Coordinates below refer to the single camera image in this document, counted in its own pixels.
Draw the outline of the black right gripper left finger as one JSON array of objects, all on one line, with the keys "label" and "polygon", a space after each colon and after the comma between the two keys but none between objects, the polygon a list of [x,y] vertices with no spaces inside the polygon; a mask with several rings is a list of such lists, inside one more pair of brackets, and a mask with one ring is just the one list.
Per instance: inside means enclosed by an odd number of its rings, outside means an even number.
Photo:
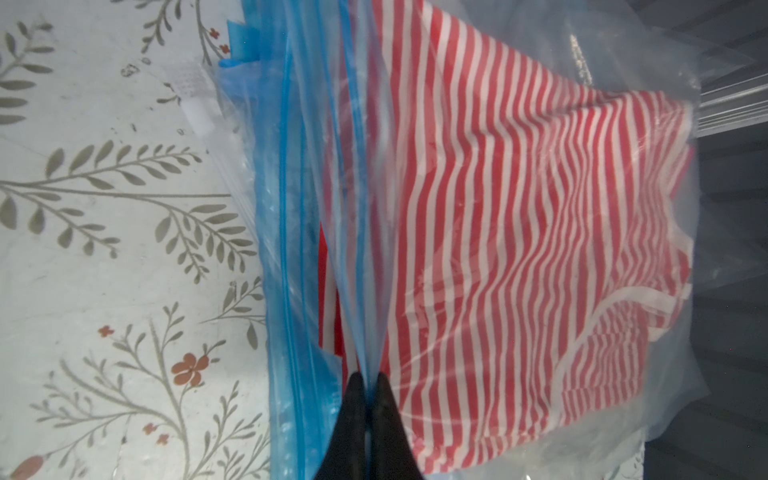
[{"label": "black right gripper left finger", "polygon": [[315,480],[364,480],[367,410],[363,376],[353,373],[347,383],[328,449]]}]

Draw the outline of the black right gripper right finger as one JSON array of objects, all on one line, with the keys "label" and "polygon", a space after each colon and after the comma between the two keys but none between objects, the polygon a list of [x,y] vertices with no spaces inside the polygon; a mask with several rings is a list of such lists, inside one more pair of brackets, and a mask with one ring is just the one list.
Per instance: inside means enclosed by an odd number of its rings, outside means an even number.
[{"label": "black right gripper right finger", "polygon": [[380,373],[370,412],[370,478],[423,480],[411,451],[388,377]]}]

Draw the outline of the red white striped tank top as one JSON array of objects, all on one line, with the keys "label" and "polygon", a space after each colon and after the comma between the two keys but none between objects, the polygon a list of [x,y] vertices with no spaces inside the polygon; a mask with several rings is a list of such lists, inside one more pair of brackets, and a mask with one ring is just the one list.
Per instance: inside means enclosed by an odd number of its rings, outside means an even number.
[{"label": "red white striped tank top", "polygon": [[301,1],[317,343],[421,471],[599,479],[682,391],[698,82],[624,1]]}]

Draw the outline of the clear blue-zip vacuum bag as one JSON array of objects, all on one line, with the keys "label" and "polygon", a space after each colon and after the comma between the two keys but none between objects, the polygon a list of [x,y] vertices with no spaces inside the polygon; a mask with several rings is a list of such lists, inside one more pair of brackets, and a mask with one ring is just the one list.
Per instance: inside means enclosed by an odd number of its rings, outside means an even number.
[{"label": "clear blue-zip vacuum bag", "polygon": [[245,1],[174,85],[262,264],[274,479],[587,479],[707,391],[702,87],[623,1]]}]

